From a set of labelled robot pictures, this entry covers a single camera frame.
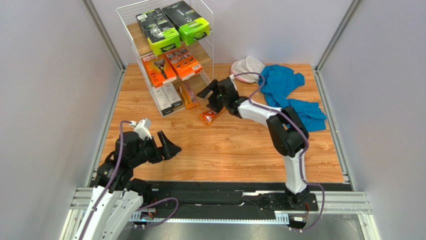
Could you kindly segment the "orange clear razor blister pack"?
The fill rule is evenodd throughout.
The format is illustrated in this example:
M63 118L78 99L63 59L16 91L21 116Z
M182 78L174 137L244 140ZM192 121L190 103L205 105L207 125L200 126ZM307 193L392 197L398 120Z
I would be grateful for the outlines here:
M177 89L179 90L183 98L183 102L186 109L192 109L200 105L194 91L190 88L190 86L187 83L183 82L178 84Z

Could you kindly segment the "orange razor cartridge pack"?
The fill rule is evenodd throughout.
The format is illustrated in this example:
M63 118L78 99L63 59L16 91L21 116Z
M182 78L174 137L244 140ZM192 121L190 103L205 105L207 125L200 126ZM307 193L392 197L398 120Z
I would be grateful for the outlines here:
M164 56L182 81L190 79L203 70L203 66L184 46L172 49L164 53Z

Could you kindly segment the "orange Gillette Fusion razor box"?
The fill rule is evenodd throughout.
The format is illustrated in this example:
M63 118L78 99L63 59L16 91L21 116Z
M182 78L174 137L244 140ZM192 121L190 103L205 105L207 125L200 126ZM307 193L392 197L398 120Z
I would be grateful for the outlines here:
M177 75L164 54L146 54L141 57L148 78L155 88L177 80Z

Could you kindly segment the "black green razor box small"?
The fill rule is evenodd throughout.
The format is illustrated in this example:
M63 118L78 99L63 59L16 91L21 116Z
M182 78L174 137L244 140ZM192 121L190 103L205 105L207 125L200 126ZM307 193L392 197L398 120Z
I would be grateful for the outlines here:
M210 23L188 3L181 0L161 9L187 46L210 35Z

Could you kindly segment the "black green razor box large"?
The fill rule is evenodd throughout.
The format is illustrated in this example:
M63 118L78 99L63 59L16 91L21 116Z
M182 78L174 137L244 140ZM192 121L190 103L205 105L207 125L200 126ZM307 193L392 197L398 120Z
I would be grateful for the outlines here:
M179 32L161 8L139 13L136 21L155 55L161 55L180 48Z

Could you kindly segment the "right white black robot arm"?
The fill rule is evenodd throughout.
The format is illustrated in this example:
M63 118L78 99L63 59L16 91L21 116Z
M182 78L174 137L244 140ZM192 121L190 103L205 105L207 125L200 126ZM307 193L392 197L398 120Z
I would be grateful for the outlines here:
M207 107L214 112L227 110L232 116L252 120L268 128L273 146L284 160L284 203L291 209L303 206L310 193L305 179L309 133L294 108L269 107L241 96L230 77L213 80L197 93L197 97L207 99Z

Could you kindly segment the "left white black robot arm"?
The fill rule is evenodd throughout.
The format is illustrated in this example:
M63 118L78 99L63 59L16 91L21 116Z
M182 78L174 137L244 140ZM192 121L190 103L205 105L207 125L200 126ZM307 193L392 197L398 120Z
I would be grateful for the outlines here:
M90 202L74 239L116 240L135 212L177 200L166 197L155 201L152 184L133 177L136 167L170 160L182 151L162 131L157 135L161 146L135 131L120 133L115 150L97 170Z

